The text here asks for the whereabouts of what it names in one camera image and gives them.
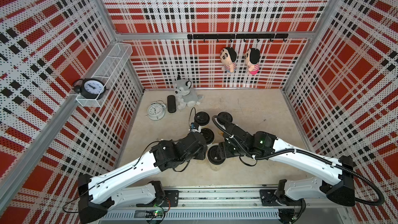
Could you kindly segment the black cup lid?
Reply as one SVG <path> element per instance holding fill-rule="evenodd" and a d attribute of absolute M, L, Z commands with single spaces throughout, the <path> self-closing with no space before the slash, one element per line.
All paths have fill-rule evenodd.
<path fill-rule="evenodd" d="M 198 112 L 194 116 L 194 122 L 204 127 L 209 124 L 210 116 L 206 112 Z"/>
<path fill-rule="evenodd" d="M 220 112 L 218 114 L 217 121 L 218 121 L 219 124 L 225 125 L 226 122 L 233 122 L 233 117 L 228 112 Z"/>
<path fill-rule="evenodd" d="M 207 152 L 207 158 L 209 162 L 215 166 L 219 166 L 225 162 L 225 158 L 222 158 L 219 152 L 219 146 L 211 146 Z"/>
<path fill-rule="evenodd" d="M 206 145 L 211 145 L 214 142 L 215 135 L 211 129 L 203 128 L 201 134 L 205 138 Z"/>

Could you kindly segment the paper cup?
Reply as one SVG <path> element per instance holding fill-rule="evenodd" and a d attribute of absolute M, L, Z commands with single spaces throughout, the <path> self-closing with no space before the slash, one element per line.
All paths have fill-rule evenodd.
<path fill-rule="evenodd" d="M 222 167 L 221 164 L 213 164 L 213 163 L 210 163 L 210 168 L 211 168 L 213 171 L 219 171 L 219 170 L 221 169 L 221 167 Z"/>

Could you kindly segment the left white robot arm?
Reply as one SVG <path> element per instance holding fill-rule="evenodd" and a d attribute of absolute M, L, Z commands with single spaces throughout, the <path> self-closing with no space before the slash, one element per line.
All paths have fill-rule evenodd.
<path fill-rule="evenodd" d="M 204 160 L 206 139 L 200 132 L 190 132 L 178 141 L 161 140 L 150 143 L 136 160 L 108 173 L 78 177 L 78 216 L 82 224 L 89 224 L 109 209 L 125 201 L 122 189 L 168 169 L 175 169 L 190 160 Z"/>

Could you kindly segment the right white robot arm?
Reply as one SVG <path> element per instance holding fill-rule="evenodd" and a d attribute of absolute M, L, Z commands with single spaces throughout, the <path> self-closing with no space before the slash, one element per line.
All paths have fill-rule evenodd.
<path fill-rule="evenodd" d="M 216 122 L 215 125 L 223 132 L 224 142 L 220 143 L 218 148 L 222 159 L 248 157 L 255 162 L 262 160 L 281 162 L 312 174 L 321 181 L 316 185 L 312 179 L 309 186 L 294 190 L 292 183 L 281 180 L 277 194 L 279 198 L 297 201 L 314 196 L 327 198 L 333 203 L 348 207 L 355 206 L 356 203 L 381 206 L 385 202 L 382 191 L 373 182 L 353 171 L 353 161 L 350 156 L 341 156 L 337 159 L 317 155 L 267 132 L 258 131 L 252 135 L 226 120 L 222 124 Z M 377 200 L 356 197 L 354 186 L 356 178 L 375 191 Z"/>

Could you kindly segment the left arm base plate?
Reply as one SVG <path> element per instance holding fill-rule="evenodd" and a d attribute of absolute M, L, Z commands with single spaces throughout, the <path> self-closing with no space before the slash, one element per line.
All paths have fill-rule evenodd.
<path fill-rule="evenodd" d="M 136 207 L 176 207 L 179 201 L 179 190 L 166 190 L 155 193 L 155 199 L 147 204 L 136 204 Z"/>

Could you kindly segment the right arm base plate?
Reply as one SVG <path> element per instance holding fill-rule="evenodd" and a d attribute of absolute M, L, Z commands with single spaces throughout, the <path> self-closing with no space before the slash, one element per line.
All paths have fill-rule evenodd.
<path fill-rule="evenodd" d="M 278 197 L 276 192 L 276 189 L 260 190 L 262 206 L 302 206 L 301 200 L 291 200 L 286 196 Z"/>

